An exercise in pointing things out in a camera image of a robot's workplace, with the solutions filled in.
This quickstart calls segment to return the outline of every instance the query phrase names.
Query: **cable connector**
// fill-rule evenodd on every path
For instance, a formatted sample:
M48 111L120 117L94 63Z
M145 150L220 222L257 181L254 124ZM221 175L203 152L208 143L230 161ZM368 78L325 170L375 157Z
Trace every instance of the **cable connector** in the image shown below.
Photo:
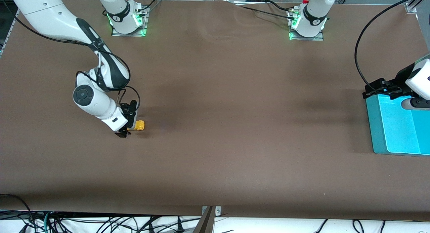
M176 231L176 232L178 232L178 233L182 233L182 232L184 232L185 230L184 230L184 227L182 227L182 222L181 222L181 218L179 218L179 216L178 216L178 230Z
M149 224L149 233L155 233L154 227L152 227L152 224Z

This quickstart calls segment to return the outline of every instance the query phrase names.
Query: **brown table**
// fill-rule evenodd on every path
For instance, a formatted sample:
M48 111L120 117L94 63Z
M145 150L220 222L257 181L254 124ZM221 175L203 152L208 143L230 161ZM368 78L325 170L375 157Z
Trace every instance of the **brown table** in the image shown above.
M97 64L88 48L16 25L0 59L1 192L35 210L429 219L430 158L372 152L353 62L385 6L334 5L325 40L309 42L227 2L163 1L140 38L111 37L98 0L64 3L129 64L146 129L118 138L73 103L75 72ZM368 29L359 62L391 79L426 51L399 6Z

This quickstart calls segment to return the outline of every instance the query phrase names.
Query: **yellow object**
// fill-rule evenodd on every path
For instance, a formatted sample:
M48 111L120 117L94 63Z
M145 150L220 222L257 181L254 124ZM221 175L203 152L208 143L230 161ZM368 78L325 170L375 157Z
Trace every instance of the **yellow object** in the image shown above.
M135 127L129 130L143 130L144 128L145 128L145 121L136 121Z

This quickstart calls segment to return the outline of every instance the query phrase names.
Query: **blue bin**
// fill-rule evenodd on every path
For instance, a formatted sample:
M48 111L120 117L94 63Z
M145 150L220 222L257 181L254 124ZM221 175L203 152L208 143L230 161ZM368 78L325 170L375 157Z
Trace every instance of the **blue bin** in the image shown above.
M406 110L387 95L366 99L373 151L389 155L430 155L430 111Z

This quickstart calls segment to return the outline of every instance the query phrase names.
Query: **white floor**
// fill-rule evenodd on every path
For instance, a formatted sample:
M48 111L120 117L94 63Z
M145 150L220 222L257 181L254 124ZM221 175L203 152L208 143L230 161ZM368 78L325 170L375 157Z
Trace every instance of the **white floor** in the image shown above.
M182 220L192 219L196 217L181 217ZM136 218L139 227L146 222L148 217ZM107 218L85 218L82 219L106 221ZM315 233L320 227L324 220L319 219L277 219L277 218L228 218L218 217L216 218L214 227L214 233L225 233L232 230L232 233ZM73 221L63 221L67 228L73 233L95 233L101 224L86 224L77 223ZM157 225L169 225L177 222L177 217L162 217L155 221L154 227ZM186 232L192 232L198 221L190 221L183 223L184 229L188 229ZM365 233L380 233L382 221L361 221ZM125 222L136 228L133 220ZM18 233L24 226L21 220L4 220L0 221L0 233ZM27 229L28 233L34 232L33 229ZM130 229L123 227L118 228L114 231L115 233L129 233ZM164 233L173 232L173 230L167 229ZM384 227L384 233L430 233L429 222L411 222L411 221L387 221ZM351 220L329 220L322 229L321 233L356 233L352 227Z

